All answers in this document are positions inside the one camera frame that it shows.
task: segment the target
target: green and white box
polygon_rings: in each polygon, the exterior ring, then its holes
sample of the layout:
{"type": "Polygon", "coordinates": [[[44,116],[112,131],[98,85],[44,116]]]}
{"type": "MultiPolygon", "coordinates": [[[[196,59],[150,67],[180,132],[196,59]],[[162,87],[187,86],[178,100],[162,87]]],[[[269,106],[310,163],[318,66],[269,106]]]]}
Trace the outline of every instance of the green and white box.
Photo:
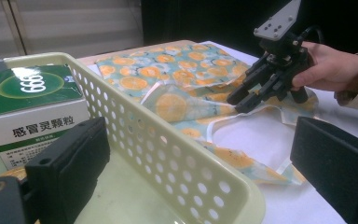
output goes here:
{"type": "Polygon", "coordinates": [[[86,99],[67,66],[0,72],[0,157],[7,169],[23,166],[89,117],[86,99]]]}

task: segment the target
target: background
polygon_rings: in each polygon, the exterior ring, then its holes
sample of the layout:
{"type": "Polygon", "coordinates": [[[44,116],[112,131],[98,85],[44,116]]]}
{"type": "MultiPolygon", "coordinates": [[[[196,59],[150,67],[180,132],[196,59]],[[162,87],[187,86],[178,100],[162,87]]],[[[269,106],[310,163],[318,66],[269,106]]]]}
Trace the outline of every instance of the background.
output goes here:
{"type": "Polygon", "coordinates": [[[0,59],[141,47],[140,0],[0,0],[0,59]]]}
{"type": "MultiPolygon", "coordinates": [[[[260,57],[263,50],[253,30],[284,7],[289,0],[143,0],[146,45],[167,40],[211,40],[260,57]]],[[[293,26],[299,35],[319,25],[325,44],[358,52],[358,1],[302,0],[293,26]]],[[[310,40],[317,41],[317,35],[310,40]]]]}

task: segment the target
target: human hand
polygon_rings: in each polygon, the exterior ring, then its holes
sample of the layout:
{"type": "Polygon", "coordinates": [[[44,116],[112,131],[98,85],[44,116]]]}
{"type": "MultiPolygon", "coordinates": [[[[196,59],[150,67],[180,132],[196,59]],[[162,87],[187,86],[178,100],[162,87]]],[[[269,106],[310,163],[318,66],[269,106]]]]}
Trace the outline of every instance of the human hand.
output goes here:
{"type": "Polygon", "coordinates": [[[308,49],[311,67],[293,78],[292,90],[308,86],[323,91],[358,92],[358,55],[310,42],[302,46],[308,49]]]}

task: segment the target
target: white plastic basket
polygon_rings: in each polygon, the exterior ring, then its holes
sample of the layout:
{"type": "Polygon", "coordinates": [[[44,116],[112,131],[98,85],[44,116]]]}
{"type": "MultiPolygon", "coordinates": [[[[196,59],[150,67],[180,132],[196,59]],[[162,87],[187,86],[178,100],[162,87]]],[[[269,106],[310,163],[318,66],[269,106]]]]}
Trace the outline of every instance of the white plastic basket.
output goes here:
{"type": "Polygon", "coordinates": [[[260,223],[256,185],[65,53],[4,59],[8,68],[67,64],[89,114],[105,117],[111,161],[76,223],[260,223]]]}

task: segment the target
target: orange patterned cloth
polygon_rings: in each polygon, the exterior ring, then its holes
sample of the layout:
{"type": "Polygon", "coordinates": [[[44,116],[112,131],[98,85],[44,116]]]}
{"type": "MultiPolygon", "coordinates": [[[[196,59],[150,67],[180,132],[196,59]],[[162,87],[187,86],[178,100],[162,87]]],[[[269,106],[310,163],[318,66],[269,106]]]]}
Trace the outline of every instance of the orange patterned cloth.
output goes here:
{"type": "MultiPolygon", "coordinates": [[[[278,173],[244,152],[222,148],[209,141],[212,126],[238,116],[227,96],[245,78],[249,65],[214,45],[187,45],[138,51],[96,62],[103,79],[124,91],[136,102],[168,121],[216,156],[256,182],[300,184],[304,178],[291,165],[278,173]]],[[[286,97],[262,103],[252,113],[268,107],[282,112],[282,122],[296,124],[296,118],[313,117],[316,95],[302,105],[286,97]]]]}

